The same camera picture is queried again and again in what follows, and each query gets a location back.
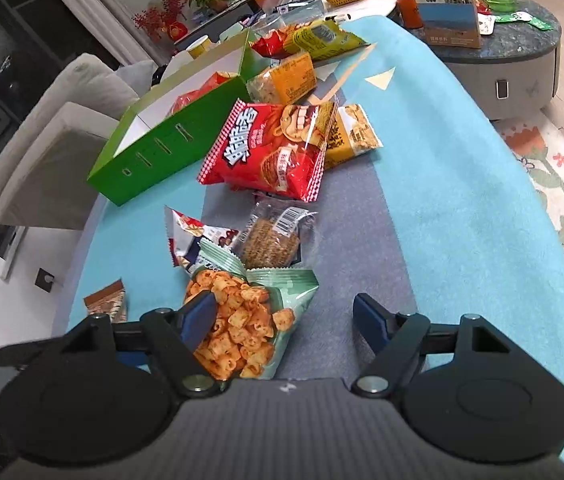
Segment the brown nut snack packet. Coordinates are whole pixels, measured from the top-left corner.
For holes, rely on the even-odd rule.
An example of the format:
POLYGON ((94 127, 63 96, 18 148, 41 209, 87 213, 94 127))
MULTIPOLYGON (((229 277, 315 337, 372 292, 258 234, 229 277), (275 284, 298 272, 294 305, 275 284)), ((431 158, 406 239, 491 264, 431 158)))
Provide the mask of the brown nut snack packet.
POLYGON ((113 323, 127 321, 127 295, 122 280, 114 281, 98 292, 84 297, 88 315, 106 314, 113 323))

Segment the green vegetable cracker bag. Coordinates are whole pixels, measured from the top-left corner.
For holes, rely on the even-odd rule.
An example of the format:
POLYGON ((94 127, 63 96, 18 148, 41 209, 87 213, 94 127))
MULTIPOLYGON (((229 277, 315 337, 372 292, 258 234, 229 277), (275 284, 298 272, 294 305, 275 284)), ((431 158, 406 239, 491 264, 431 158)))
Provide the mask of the green vegetable cracker bag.
POLYGON ((216 306, 210 325, 193 339, 194 356, 220 382, 273 378, 318 288, 311 270, 248 270, 232 252, 204 238, 198 243, 184 303, 192 304, 208 292, 216 306))

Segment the small red white snack packet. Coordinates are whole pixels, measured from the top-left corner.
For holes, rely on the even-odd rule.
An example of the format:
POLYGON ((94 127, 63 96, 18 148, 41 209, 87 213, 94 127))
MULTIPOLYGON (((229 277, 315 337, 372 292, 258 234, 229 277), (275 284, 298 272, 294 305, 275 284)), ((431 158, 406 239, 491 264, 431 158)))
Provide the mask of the small red white snack packet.
POLYGON ((198 263, 201 240, 209 240, 231 250, 241 232, 222 226, 209 226, 168 206, 164 208, 168 252, 172 265, 189 272, 198 263))

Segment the round sesame cake packet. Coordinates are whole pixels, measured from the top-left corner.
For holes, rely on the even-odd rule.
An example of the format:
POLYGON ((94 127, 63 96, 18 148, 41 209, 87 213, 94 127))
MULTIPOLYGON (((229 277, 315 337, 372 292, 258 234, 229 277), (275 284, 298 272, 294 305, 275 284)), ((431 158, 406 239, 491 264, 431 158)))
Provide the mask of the round sesame cake packet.
POLYGON ((317 216, 306 204, 261 195, 234 252, 247 270, 300 266, 317 216))

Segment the red checkered shrimp chip bag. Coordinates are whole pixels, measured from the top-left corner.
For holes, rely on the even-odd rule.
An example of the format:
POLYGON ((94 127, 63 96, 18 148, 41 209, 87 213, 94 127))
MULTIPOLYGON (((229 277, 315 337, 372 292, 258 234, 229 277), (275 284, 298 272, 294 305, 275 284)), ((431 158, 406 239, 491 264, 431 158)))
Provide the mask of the red checkered shrimp chip bag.
POLYGON ((201 185, 276 194, 304 203, 319 195, 336 106, 237 100, 197 175, 201 185))

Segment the red transparent snack bag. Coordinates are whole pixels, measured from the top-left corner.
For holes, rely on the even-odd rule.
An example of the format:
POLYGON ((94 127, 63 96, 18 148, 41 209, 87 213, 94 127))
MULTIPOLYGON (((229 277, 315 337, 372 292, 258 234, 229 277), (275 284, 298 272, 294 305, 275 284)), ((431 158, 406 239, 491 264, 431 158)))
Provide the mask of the red transparent snack bag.
POLYGON ((205 80, 204 84, 202 84, 200 88, 180 94, 180 96, 177 96, 174 101, 174 104, 172 104, 172 107, 169 109, 168 115, 171 116, 173 114, 176 114, 179 110, 182 110, 183 107, 188 106, 192 102, 199 99, 201 96, 204 96, 206 93, 211 92, 212 90, 218 88, 225 82, 232 81, 232 79, 234 79, 235 77, 236 77, 236 73, 226 73, 226 72, 213 73, 212 76, 210 76, 205 80))

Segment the orange label cake packet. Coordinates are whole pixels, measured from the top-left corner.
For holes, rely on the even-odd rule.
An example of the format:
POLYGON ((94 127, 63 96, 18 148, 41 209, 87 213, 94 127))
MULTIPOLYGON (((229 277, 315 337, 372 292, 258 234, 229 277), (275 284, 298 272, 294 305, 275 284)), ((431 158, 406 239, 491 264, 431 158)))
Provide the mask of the orange label cake packet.
POLYGON ((317 87, 314 63, 308 52, 296 53, 251 79, 247 92, 253 102, 288 105, 317 87))

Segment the yellow brown snack packet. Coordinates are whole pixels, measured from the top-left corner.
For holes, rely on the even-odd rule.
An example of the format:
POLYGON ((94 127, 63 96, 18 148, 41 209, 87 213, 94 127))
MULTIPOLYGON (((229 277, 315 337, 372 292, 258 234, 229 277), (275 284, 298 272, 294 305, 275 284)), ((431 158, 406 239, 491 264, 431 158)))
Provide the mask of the yellow brown snack packet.
POLYGON ((358 104, 337 107, 324 155, 324 169, 382 148, 364 109, 358 104))

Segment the beige sofa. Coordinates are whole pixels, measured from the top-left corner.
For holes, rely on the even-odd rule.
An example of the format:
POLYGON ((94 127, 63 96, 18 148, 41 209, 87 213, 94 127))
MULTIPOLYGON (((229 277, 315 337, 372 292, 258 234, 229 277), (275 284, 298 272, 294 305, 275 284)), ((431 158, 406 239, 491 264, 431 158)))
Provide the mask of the beige sofa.
POLYGON ((0 153, 0 224, 82 230, 98 196, 88 174, 156 70, 112 70, 89 53, 63 68, 0 153))

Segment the green cardboard box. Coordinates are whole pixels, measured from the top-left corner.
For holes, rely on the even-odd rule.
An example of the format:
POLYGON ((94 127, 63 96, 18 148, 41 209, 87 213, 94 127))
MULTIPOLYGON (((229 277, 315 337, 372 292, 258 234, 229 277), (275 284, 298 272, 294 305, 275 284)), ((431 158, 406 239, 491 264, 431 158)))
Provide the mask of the green cardboard box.
POLYGON ((96 159, 87 182, 117 206, 204 158, 247 83, 271 61, 250 46, 245 29, 164 78, 131 105, 96 159), (236 73, 176 114, 180 94, 196 90, 215 72, 236 73))

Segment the dark round side table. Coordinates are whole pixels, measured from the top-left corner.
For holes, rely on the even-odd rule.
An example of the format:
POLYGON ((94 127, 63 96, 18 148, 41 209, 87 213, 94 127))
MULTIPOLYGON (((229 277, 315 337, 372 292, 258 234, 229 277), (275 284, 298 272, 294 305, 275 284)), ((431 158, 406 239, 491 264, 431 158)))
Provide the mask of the dark round side table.
POLYGON ((432 47, 463 88, 491 120, 532 115, 547 106, 559 87, 562 28, 558 19, 532 0, 516 0, 517 11, 547 24, 498 22, 480 38, 479 48, 432 47))

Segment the yellow green snack packet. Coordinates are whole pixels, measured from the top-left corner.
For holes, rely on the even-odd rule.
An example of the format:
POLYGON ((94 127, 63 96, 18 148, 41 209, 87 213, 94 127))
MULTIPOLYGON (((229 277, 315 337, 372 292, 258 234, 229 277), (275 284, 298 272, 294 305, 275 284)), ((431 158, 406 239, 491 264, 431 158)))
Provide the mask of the yellow green snack packet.
POLYGON ((288 26, 285 32, 283 52, 289 55, 307 52, 313 61, 336 58, 368 45, 366 40, 353 32, 346 32, 327 18, 288 26))

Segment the red flower arrangement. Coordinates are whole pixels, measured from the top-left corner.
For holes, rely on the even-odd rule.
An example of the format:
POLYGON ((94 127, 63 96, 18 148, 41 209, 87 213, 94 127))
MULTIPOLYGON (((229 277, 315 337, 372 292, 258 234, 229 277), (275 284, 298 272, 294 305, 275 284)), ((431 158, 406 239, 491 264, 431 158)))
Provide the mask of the red flower arrangement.
POLYGON ((133 15, 133 24, 154 42, 177 42, 189 33, 184 8, 190 0, 155 0, 133 15))

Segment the orange paper cup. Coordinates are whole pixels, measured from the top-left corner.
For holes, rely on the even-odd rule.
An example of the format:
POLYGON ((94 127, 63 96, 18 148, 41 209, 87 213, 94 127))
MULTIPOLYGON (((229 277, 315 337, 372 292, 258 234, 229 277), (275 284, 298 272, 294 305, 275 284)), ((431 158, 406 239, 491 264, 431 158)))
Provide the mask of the orange paper cup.
POLYGON ((406 29, 419 29, 423 27, 423 21, 416 0, 396 0, 402 24, 406 29))

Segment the wall power socket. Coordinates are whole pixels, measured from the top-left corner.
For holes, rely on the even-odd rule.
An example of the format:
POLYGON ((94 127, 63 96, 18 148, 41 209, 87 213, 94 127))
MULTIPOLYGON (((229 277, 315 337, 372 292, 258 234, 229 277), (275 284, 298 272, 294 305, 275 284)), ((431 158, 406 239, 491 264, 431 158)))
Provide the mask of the wall power socket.
POLYGON ((36 278, 35 278, 35 286, 50 294, 52 292, 53 285, 55 283, 55 276, 50 272, 44 270, 43 268, 39 268, 36 278))

